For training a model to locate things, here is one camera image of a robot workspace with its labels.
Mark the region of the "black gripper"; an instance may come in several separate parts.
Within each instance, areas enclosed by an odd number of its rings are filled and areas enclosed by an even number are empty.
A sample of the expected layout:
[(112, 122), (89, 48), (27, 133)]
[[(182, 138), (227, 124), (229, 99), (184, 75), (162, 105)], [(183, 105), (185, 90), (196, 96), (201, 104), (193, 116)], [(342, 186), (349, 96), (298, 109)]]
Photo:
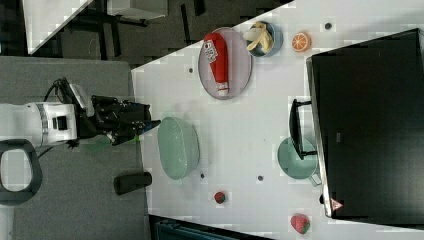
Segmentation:
[(158, 127), (161, 123), (160, 120), (152, 121), (150, 106), (146, 104), (98, 95), (93, 95), (91, 101), (94, 115), (88, 117), (81, 112), (77, 120), (79, 139), (105, 135), (116, 146)]

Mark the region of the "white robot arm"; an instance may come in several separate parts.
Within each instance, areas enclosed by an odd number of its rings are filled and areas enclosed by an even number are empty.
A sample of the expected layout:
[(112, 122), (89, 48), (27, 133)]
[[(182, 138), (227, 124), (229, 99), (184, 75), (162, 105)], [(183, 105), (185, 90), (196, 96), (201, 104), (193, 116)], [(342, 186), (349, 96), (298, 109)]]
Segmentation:
[(146, 104), (92, 96), (79, 103), (33, 102), (1, 106), (1, 139), (26, 140), (35, 148), (68, 144), (104, 135), (116, 146), (160, 125)]

